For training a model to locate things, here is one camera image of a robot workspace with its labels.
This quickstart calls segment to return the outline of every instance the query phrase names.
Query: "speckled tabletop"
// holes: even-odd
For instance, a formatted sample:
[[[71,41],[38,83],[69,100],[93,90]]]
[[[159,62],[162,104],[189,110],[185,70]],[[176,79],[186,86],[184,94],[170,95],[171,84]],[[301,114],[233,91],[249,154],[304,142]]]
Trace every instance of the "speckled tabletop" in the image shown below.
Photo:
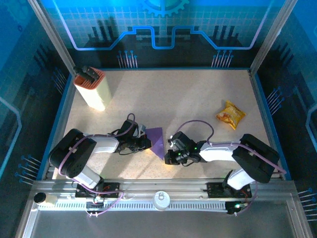
[[[72,128],[84,133],[109,133],[120,128],[133,112],[137,123],[163,128],[166,151],[167,139],[183,122],[192,119],[213,125],[213,142],[238,141],[244,133],[250,133],[269,144],[246,70],[107,71],[106,77],[113,95],[106,110],[89,108],[77,91],[65,133]],[[215,118],[226,100],[247,114],[236,130]],[[186,125],[182,131],[194,141],[205,140],[211,133],[198,122]],[[239,168],[235,162],[224,161],[187,168],[169,166],[150,150],[127,156],[94,154],[88,166],[107,179],[224,178],[231,169]]]

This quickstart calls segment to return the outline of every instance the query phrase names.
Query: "snack bag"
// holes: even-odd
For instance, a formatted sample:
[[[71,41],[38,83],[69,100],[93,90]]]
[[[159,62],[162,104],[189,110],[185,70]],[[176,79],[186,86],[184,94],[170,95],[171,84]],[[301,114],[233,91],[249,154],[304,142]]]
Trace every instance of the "snack bag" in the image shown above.
[[[234,130],[237,128],[239,121],[246,114],[238,109],[232,102],[226,101],[226,107],[216,115],[216,118],[229,124]]]

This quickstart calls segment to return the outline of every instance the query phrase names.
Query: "purple object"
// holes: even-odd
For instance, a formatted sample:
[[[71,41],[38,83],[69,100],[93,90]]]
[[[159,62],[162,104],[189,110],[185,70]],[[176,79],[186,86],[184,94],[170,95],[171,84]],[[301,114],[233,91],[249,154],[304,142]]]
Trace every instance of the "purple object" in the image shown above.
[[[163,143],[163,129],[162,127],[150,128],[145,131],[148,139],[152,142],[152,150],[161,160],[164,159],[164,143]]]

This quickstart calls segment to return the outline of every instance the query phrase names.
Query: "black bracket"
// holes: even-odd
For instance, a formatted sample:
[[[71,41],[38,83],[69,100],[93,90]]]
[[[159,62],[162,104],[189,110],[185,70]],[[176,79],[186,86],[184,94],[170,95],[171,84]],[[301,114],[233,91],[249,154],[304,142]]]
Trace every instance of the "black bracket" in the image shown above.
[[[103,183],[103,190],[110,192],[115,191],[116,189],[119,190],[120,183],[118,182],[104,182]],[[95,196],[99,195],[102,198],[118,198],[119,193],[111,193],[111,194],[91,194],[89,191],[87,191],[85,188],[83,188],[81,185],[77,184],[75,197],[76,198],[94,198]]]
[[[223,187],[221,182],[207,182],[207,192],[208,198],[251,198],[250,185],[245,185],[240,190],[234,190],[228,186]]]

